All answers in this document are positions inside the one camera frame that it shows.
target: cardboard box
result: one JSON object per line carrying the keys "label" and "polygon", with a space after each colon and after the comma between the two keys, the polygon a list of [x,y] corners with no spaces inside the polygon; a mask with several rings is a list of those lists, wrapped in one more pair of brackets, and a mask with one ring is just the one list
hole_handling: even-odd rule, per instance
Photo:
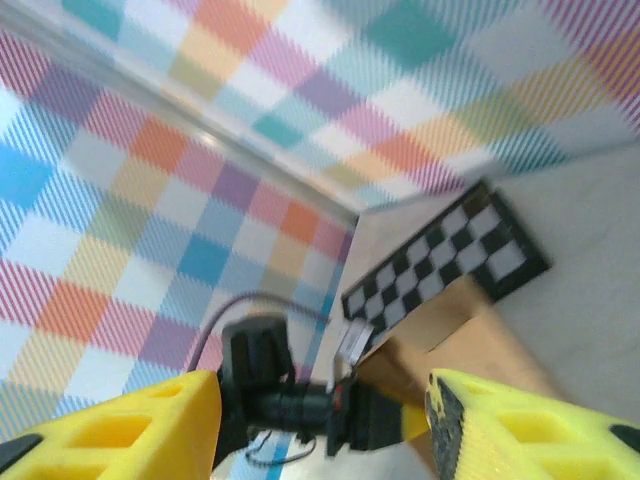
{"label": "cardboard box", "polygon": [[[429,372],[451,368],[541,395],[562,398],[470,277],[461,277],[392,328],[358,363],[365,382],[423,406]],[[431,438],[409,442],[435,472]]]}

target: yellow gripper pad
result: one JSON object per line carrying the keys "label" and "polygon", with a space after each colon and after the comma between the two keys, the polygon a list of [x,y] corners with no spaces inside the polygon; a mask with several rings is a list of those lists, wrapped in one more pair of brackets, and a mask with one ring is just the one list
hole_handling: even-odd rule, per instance
{"label": "yellow gripper pad", "polygon": [[440,480],[640,479],[637,425],[451,370],[427,410]]}
{"label": "yellow gripper pad", "polygon": [[187,373],[0,444],[0,480],[205,480],[220,413],[215,373]]}

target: checkered pattern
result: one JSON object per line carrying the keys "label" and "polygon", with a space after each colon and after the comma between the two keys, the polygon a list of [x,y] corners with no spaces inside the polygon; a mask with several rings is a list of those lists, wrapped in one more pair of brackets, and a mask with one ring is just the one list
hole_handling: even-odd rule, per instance
{"label": "checkered pattern", "polygon": [[0,441],[178,375],[235,294],[328,313],[350,230],[4,30],[0,105]]}
{"label": "checkered pattern", "polygon": [[636,1],[47,4],[47,20],[116,60],[125,52],[178,98],[186,87],[190,106],[239,141],[355,206],[640,135]]}
{"label": "checkered pattern", "polygon": [[548,268],[510,209],[479,183],[342,297],[345,317],[384,332],[463,274],[494,300]]}

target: black and white checkerboard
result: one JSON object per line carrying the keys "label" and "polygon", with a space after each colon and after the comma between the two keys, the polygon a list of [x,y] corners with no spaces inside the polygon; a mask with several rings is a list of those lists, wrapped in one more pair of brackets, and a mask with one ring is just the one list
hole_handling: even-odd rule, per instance
{"label": "black and white checkerboard", "polygon": [[479,182],[344,293],[342,307],[381,332],[463,274],[495,301],[548,268],[500,194]]}

